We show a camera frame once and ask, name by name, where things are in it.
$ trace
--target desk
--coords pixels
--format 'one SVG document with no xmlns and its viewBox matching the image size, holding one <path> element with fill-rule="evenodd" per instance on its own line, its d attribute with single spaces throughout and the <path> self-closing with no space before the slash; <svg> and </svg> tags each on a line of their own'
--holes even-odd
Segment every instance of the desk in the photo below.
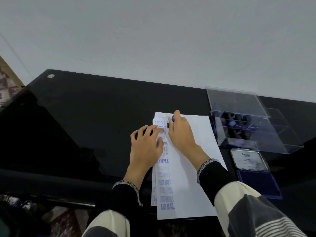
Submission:
<svg viewBox="0 0 316 237">
<path fill-rule="evenodd" d="M 279 108 L 303 141 L 315 137 L 316 121 L 305 114 L 316 112 L 315 103 L 261 100 L 266 107 Z M 0 112 L 6 123 L 2 138 L 7 140 L 0 189 L 76 202 L 104 200 L 125 174 L 132 131 L 151 124 L 156 111 L 176 109 L 208 115 L 206 90 L 46 70 Z M 221 152 L 235 174 L 229 150 Z M 271 161 L 284 158 L 263 155 Z M 150 180 L 151 175 L 143 185 L 144 204 L 150 202 Z"/>
</svg>

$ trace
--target striped sleeve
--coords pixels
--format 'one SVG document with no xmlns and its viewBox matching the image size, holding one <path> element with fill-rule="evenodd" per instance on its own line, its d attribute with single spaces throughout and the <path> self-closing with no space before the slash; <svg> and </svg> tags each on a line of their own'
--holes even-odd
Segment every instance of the striped sleeve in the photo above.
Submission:
<svg viewBox="0 0 316 237">
<path fill-rule="evenodd" d="M 248 185 L 234 180 L 218 162 L 209 163 L 198 174 L 198 181 L 215 206 L 226 236 L 306 236 L 266 198 Z M 208 180 L 214 178 L 220 183 L 215 185 L 216 193 L 209 190 L 212 186 Z"/>
</svg>

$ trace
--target finger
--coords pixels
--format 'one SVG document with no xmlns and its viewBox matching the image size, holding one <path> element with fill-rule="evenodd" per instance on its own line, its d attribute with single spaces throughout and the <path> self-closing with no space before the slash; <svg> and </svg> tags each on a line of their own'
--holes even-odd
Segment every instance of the finger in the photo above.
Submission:
<svg viewBox="0 0 316 237">
<path fill-rule="evenodd" d="M 154 129 L 154 132 L 151 136 L 153 136 L 155 139 L 157 139 L 157 136 L 159 135 L 160 132 L 163 131 L 163 128 L 157 128 L 157 129 Z"/>
<path fill-rule="evenodd" d="M 158 125 L 150 125 L 147 127 L 146 132 L 144 135 L 150 135 L 151 131 L 155 128 L 157 128 Z"/>
<path fill-rule="evenodd" d="M 170 132 L 173 132 L 174 122 L 172 121 L 170 117 L 168 117 L 168 121 L 169 121 L 169 133 L 170 133 Z"/>
<path fill-rule="evenodd" d="M 180 111 L 176 110 L 173 114 L 173 117 L 174 117 L 174 121 L 180 120 L 181 118 Z"/>
<path fill-rule="evenodd" d="M 161 156 L 161 154 L 162 154 L 162 152 L 163 152 L 163 141 L 162 141 L 162 137 L 160 137 L 159 140 L 158 140 L 157 151 L 158 151 L 158 153 L 159 153 L 159 156 Z"/>
<path fill-rule="evenodd" d="M 138 129 L 137 139 L 139 139 L 140 137 L 143 136 L 144 130 L 147 128 L 147 126 L 148 126 L 148 125 L 144 125 L 144 126 L 141 127 L 140 129 Z"/>
<path fill-rule="evenodd" d="M 138 132 L 138 130 L 134 131 L 134 132 L 131 134 L 131 142 L 132 142 L 132 143 L 133 143 L 134 141 L 136 141 L 135 135 L 136 135 L 137 132 Z"/>
</svg>

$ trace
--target sheet of paper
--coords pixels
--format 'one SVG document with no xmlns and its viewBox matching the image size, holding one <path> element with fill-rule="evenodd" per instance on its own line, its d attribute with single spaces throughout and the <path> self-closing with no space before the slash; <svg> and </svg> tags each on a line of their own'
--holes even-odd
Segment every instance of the sheet of paper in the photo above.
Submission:
<svg viewBox="0 0 316 237">
<path fill-rule="evenodd" d="M 216 215 L 215 208 L 197 183 L 197 171 L 170 141 L 168 117 L 173 114 L 156 112 L 153 124 L 164 128 L 164 150 L 155 166 L 157 218 L 174 219 Z M 208 116 L 181 115 L 191 125 L 195 141 L 210 158 L 218 159 L 224 168 Z"/>
<path fill-rule="evenodd" d="M 157 206 L 156 197 L 156 167 L 153 166 L 153 176 L 151 181 L 151 206 Z"/>
</svg>

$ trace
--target white wall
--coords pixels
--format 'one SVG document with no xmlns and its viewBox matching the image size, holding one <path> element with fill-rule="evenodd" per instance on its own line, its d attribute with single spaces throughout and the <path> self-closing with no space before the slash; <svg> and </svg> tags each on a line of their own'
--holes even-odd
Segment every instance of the white wall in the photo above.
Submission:
<svg viewBox="0 0 316 237">
<path fill-rule="evenodd" d="M 0 55 L 45 69 L 316 102 L 316 0 L 1 0 Z"/>
</svg>

